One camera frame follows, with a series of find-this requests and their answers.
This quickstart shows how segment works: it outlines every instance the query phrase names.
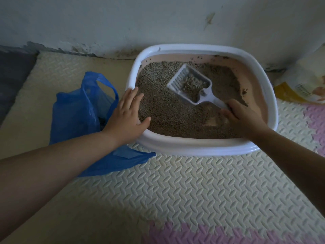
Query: blue plastic bag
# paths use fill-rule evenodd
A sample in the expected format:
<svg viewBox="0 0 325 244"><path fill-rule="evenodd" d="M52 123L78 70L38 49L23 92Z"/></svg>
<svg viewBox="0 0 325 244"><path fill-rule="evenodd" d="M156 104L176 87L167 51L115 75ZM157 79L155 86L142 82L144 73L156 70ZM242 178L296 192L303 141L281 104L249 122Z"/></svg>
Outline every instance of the blue plastic bag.
<svg viewBox="0 0 325 244"><path fill-rule="evenodd" d="M115 100L99 88L97 81L113 89ZM57 101L53 104L50 145L99 132L100 127L111 117L118 102L117 91L101 73L86 72L80 89L57 94ZM155 155L124 145L92 164L79 176L104 175L131 168L147 162Z"/></svg>

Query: person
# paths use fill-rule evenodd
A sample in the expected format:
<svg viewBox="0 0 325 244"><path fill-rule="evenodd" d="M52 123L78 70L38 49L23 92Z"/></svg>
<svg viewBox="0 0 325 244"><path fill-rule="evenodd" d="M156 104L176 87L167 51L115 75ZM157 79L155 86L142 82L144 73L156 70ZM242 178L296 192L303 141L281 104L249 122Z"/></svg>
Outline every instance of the person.
<svg viewBox="0 0 325 244"><path fill-rule="evenodd" d="M139 137L150 124L138 124L143 94L128 89L103 131L84 135L0 161L0 240L4 239L97 160ZM234 129L255 143L325 216L325 158L279 135L236 100L221 110Z"/></svg>

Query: litter scoop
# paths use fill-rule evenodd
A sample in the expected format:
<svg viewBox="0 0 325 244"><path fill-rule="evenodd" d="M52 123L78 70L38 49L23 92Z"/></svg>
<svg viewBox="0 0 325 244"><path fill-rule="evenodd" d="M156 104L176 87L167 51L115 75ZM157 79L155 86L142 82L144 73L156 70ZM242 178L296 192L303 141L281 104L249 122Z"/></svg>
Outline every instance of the litter scoop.
<svg viewBox="0 0 325 244"><path fill-rule="evenodd" d="M229 107L212 93L212 81L199 71L184 63L167 87L188 102L198 105L202 102L211 102L221 109Z"/></svg>

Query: person's left arm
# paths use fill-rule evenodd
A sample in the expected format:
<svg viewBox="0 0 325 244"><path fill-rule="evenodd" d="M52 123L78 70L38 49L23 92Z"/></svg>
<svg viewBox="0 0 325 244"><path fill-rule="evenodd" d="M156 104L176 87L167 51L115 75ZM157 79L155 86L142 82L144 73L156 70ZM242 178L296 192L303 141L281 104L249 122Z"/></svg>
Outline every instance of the person's left arm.
<svg viewBox="0 0 325 244"><path fill-rule="evenodd" d="M125 92L103 131L0 160L0 241L74 177L147 129L150 117L137 124L137 91Z"/></svg>

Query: bag handle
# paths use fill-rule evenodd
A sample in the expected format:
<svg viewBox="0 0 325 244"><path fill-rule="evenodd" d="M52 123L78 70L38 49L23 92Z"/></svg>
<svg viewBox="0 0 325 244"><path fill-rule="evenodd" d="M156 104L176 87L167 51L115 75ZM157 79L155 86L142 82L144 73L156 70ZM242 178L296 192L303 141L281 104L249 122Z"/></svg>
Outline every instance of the bag handle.
<svg viewBox="0 0 325 244"><path fill-rule="evenodd" d="M81 88L84 88L85 86L88 86L88 85L92 85L94 83L97 85L97 82L96 82L97 80L99 82L103 83L104 85L108 86L109 88L112 88L115 93L115 100L112 103L112 105L110 106L107 116L106 116L106 120L108 120L108 118L113 114L113 111L116 109L117 104L119 103L119 94L117 93L117 90L114 88L114 86L101 73L87 71L84 74L83 81L81 83Z"/></svg>

